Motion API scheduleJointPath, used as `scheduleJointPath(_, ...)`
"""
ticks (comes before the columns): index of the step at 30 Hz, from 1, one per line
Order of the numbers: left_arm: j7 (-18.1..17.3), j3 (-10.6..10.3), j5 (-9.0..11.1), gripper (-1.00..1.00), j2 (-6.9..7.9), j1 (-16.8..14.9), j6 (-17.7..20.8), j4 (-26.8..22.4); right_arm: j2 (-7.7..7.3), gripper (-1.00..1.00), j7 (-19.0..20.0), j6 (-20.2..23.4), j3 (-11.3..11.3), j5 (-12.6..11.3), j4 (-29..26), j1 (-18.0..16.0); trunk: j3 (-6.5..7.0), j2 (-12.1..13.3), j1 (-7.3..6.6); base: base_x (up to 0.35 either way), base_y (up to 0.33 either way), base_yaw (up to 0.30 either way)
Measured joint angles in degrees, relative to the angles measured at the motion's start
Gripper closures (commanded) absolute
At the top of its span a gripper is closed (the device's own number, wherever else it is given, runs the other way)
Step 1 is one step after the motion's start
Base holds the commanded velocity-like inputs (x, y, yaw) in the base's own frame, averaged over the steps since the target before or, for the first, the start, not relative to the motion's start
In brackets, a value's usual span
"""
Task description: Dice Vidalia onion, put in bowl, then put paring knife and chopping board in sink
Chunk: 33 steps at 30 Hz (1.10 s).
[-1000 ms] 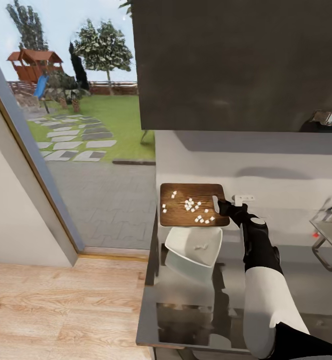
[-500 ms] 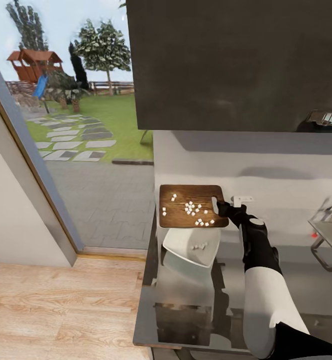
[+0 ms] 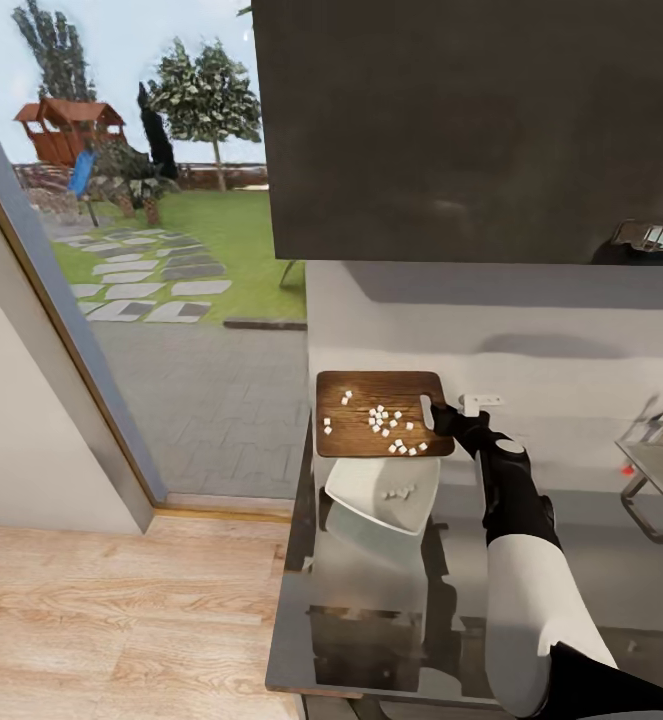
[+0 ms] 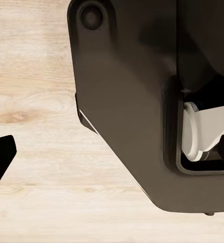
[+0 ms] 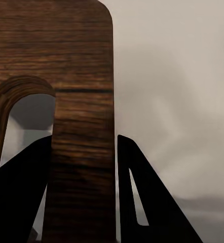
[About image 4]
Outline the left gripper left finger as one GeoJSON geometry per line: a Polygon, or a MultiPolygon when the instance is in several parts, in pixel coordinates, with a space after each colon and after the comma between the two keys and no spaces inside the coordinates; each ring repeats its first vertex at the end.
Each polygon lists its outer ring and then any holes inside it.
{"type": "Polygon", "coordinates": [[[12,135],[0,138],[0,180],[17,154],[16,143],[12,135]]]}

